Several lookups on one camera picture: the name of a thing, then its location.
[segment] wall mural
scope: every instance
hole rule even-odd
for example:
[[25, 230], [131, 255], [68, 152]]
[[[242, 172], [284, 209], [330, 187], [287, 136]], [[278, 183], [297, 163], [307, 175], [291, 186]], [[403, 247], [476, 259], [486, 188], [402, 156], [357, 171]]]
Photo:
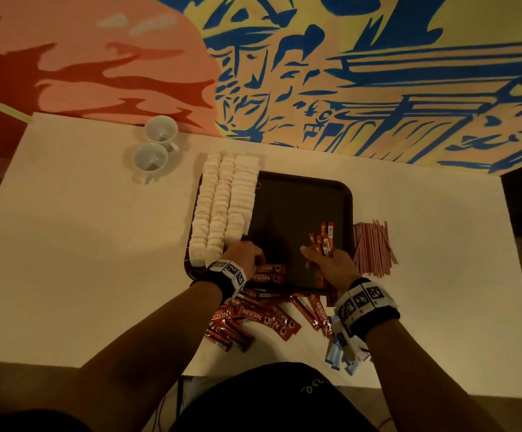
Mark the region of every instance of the wall mural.
[[522, 166], [522, 0], [0, 0], [0, 177], [34, 111]]

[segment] wristband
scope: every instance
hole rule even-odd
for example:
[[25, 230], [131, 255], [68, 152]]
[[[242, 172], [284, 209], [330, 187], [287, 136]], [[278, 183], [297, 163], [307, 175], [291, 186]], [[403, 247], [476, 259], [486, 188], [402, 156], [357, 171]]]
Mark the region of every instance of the wristband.
[[223, 294], [221, 303], [235, 297], [246, 282], [245, 272], [235, 262], [219, 260], [213, 262], [192, 283], [211, 282], [219, 287]]
[[365, 341], [367, 333], [401, 314], [391, 296], [379, 283], [365, 277], [351, 283], [349, 290], [335, 304], [337, 314], [351, 334]]

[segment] coffee mug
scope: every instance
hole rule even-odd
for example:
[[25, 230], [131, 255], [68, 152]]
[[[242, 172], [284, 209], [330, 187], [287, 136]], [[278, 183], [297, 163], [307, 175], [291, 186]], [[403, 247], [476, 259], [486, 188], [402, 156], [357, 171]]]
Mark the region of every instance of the coffee mug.
[[145, 136], [149, 141], [162, 146], [170, 145], [176, 152], [180, 151], [173, 138], [177, 136], [179, 128], [177, 122], [166, 115], [158, 115], [150, 118], [145, 123]]
[[134, 162], [138, 170], [145, 173], [145, 185], [158, 177], [167, 165], [169, 152], [161, 144], [142, 145], [135, 153]]

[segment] pile of stir sticks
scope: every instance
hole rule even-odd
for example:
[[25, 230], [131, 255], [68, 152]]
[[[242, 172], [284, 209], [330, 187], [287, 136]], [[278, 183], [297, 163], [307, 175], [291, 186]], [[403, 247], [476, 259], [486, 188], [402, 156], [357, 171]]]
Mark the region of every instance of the pile of stir sticks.
[[377, 220], [353, 225], [353, 242], [353, 261], [361, 274], [373, 274], [380, 278], [391, 274], [391, 267], [398, 262], [389, 245], [387, 221], [384, 226]]

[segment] person's right arm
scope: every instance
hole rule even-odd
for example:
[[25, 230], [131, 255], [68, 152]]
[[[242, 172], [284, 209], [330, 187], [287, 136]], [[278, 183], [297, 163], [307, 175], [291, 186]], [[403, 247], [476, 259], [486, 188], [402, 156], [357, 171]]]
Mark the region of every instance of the person's right arm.
[[[324, 257], [301, 247], [341, 297], [361, 277], [351, 257], [335, 250]], [[502, 432], [502, 428], [417, 344], [398, 319], [373, 327], [366, 343], [387, 406], [400, 432]]]

